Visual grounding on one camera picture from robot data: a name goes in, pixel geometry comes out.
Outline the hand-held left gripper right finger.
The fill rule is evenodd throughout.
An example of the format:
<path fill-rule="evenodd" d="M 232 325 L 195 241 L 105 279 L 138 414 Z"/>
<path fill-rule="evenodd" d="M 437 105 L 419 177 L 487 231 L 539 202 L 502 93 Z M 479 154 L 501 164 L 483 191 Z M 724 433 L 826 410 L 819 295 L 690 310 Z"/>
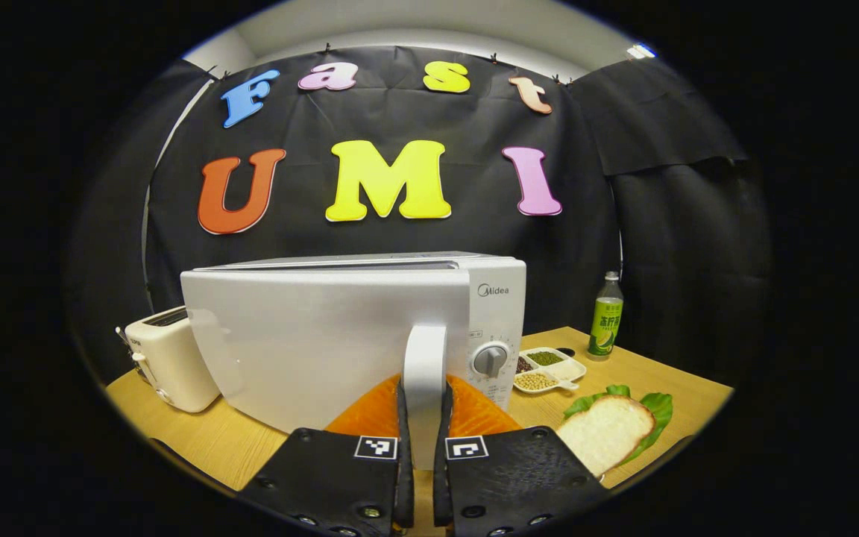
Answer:
<path fill-rule="evenodd" d="M 611 497 L 549 426 L 522 428 L 466 380 L 447 378 L 433 469 L 446 537 L 575 537 Z"/>

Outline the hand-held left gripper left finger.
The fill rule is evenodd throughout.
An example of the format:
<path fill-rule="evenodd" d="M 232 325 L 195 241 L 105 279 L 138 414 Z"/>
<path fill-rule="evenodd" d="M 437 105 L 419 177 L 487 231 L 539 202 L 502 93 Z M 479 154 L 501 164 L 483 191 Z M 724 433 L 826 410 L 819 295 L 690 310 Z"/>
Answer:
<path fill-rule="evenodd" d="M 239 497 L 290 524 L 284 537 L 400 537 L 415 519 L 401 377 L 378 382 L 323 429 L 294 430 Z"/>

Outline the white microwave oven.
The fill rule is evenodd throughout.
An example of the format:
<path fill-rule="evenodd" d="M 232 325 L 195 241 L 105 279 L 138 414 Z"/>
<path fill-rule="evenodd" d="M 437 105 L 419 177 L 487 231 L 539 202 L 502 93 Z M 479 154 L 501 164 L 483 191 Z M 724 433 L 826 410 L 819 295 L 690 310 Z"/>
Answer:
<path fill-rule="evenodd" d="M 375 387 L 403 387 L 413 465 L 433 467 L 447 380 L 508 407 L 527 265 L 431 251 L 289 257 L 181 273 L 195 342 L 236 410 L 321 429 Z"/>

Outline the bread and lettuce sandwich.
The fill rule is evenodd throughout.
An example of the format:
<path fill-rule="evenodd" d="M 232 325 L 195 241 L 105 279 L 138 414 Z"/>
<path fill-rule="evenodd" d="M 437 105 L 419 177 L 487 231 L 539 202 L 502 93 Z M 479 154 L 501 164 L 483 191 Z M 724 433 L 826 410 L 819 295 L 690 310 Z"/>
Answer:
<path fill-rule="evenodd" d="M 629 386 L 577 398 L 564 412 L 556 435 L 596 477 L 634 461 L 651 448 L 674 415 L 674 398 L 648 393 L 640 400 Z"/>

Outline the white divided dish of beans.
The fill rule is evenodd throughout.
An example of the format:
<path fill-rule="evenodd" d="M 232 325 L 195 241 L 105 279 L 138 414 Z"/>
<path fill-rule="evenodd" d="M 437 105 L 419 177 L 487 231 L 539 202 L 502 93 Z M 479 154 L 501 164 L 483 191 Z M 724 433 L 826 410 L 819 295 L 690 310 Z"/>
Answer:
<path fill-rule="evenodd" d="M 521 351 L 512 386 L 521 393 L 536 395 L 555 389 L 576 390 L 577 380 L 587 368 L 575 357 L 558 349 L 539 347 Z"/>

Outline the green label drink bottle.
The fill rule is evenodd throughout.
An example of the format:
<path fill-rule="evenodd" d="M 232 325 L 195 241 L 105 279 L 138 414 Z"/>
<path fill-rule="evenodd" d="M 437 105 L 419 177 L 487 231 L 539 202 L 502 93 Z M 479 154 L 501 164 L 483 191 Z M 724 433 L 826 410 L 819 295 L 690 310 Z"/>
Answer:
<path fill-rule="evenodd" d="M 594 299 L 594 315 L 588 343 L 588 357 L 594 361 L 607 360 L 614 349 L 624 305 L 623 292 L 618 282 L 618 272 L 608 271 L 605 282 Z"/>

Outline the cream white toaster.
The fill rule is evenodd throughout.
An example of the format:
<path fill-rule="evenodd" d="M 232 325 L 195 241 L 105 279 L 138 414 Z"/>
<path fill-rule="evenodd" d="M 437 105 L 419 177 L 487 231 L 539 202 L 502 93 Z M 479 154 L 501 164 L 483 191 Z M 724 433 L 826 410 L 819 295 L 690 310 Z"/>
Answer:
<path fill-rule="evenodd" d="M 202 412 L 219 396 L 184 306 L 134 321 L 123 330 L 140 373 L 160 400 L 182 412 Z"/>

